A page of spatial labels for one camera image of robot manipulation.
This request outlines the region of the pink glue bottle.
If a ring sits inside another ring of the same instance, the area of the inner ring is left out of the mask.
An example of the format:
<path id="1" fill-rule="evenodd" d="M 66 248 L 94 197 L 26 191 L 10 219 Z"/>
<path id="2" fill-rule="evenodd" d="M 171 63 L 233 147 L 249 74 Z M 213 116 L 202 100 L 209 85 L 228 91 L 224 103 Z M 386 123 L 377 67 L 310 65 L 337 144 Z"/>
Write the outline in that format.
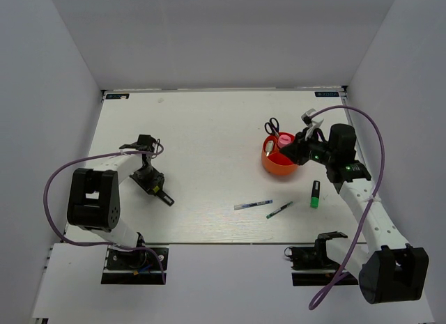
<path id="1" fill-rule="evenodd" d="M 288 146 L 291 142 L 292 142 L 292 139 L 290 138 L 290 136 L 288 136 L 286 134 L 282 134 L 277 139 L 277 146 L 278 146 L 278 148 L 283 148 L 285 146 Z"/>

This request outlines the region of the yellow highlighter marker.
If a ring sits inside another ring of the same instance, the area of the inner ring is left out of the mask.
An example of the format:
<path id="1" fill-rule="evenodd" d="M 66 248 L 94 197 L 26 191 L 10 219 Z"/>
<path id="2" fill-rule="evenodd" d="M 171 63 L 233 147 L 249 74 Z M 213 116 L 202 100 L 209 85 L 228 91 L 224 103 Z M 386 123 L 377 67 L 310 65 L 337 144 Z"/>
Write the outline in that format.
<path id="1" fill-rule="evenodd" d="M 174 205 L 175 201 L 161 188 L 155 187 L 153 189 L 154 195 L 168 206 Z"/>

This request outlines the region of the black handled scissors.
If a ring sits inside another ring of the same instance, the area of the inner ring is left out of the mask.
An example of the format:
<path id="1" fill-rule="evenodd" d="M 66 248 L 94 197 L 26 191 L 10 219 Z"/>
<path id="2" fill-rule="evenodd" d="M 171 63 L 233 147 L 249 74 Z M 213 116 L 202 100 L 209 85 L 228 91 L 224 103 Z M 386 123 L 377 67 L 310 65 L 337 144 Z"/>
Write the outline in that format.
<path id="1" fill-rule="evenodd" d="M 280 132 L 279 121 L 275 117 L 270 118 L 269 121 L 264 123 L 264 129 L 269 135 L 278 137 Z"/>

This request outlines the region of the green highlighter marker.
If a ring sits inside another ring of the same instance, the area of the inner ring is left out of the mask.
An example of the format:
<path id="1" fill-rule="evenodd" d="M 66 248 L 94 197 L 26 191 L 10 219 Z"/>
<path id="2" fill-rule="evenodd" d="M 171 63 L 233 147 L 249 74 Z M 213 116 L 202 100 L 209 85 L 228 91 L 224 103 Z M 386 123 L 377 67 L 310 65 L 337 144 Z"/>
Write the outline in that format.
<path id="1" fill-rule="evenodd" d="M 320 181 L 315 180 L 312 185 L 312 193 L 311 193 L 311 199 L 310 199 L 310 207 L 311 208 L 318 208 L 319 199 L 320 199 L 320 188 L 321 188 Z"/>

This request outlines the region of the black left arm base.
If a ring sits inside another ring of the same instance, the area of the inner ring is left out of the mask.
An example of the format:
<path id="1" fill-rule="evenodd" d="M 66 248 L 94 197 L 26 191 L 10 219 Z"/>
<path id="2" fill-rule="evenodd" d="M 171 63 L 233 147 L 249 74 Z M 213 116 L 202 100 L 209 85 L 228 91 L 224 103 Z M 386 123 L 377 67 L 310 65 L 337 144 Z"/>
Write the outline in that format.
<path id="1" fill-rule="evenodd" d="M 162 272 L 156 257 L 167 273 L 169 248 L 153 247 L 156 256 L 150 252 L 133 254 L 108 249 L 102 271 L 102 285 L 163 285 Z"/>

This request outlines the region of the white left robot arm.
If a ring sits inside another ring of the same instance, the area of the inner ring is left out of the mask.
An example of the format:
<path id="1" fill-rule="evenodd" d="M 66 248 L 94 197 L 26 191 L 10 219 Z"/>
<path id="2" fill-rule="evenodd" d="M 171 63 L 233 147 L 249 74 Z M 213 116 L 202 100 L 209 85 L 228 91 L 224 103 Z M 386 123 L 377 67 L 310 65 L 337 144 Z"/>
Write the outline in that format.
<path id="1" fill-rule="evenodd" d="M 130 178 L 146 194 L 172 205 L 171 197 L 163 191 L 164 174 L 152 165 L 161 151 L 158 139 L 141 134 L 136 142 L 122 145 L 119 153 L 106 157 L 98 166 L 76 169 L 72 175 L 68 223 L 123 248 L 123 259 L 133 268 L 145 264 L 148 252 L 142 235 L 121 217 L 119 186 Z"/>

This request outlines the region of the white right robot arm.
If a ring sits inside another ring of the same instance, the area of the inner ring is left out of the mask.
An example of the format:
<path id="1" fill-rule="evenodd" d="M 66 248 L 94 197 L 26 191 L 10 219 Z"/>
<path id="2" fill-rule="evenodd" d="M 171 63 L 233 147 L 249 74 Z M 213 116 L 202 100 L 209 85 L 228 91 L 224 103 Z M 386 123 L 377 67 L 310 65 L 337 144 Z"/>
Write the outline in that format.
<path id="1" fill-rule="evenodd" d="M 368 250 L 353 250 L 345 270 L 357 279 L 370 304 L 419 300 L 429 256 L 424 248 L 409 244 L 373 195 L 371 176 L 355 158 L 354 128 L 335 124 L 327 141 L 319 134 L 319 129 L 304 129 L 279 151 L 299 166 L 308 161 L 324 165 L 328 180 L 351 209 Z"/>

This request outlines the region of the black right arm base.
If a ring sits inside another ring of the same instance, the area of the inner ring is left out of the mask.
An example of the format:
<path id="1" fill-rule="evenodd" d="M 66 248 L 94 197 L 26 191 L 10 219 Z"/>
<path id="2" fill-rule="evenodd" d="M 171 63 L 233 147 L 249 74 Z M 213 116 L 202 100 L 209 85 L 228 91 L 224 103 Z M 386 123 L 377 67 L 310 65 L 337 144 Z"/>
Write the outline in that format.
<path id="1" fill-rule="evenodd" d="M 331 281 L 350 247 L 348 236 L 333 231 L 318 235 L 311 247 L 287 247 L 294 286 L 324 286 Z"/>

